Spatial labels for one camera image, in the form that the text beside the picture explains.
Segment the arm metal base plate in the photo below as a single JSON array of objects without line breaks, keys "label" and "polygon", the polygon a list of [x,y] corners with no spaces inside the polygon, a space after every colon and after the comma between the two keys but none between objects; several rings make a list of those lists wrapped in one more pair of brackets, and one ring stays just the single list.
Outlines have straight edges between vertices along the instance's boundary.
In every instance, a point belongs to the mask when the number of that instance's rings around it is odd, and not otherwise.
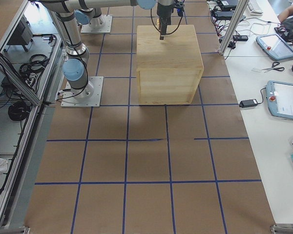
[{"label": "arm metal base plate", "polygon": [[89,24],[83,25],[82,34],[106,34],[111,32],[112,15],[101,15],[93,18]]},{"label": "arm metal base plate", "polygon": [[63,108],[86,108],[86,107],[100,107],[104,77],[88,77],[88,85],[80,91],[72,89],[65,92],[63,99],[61,99],[61,107]]}]

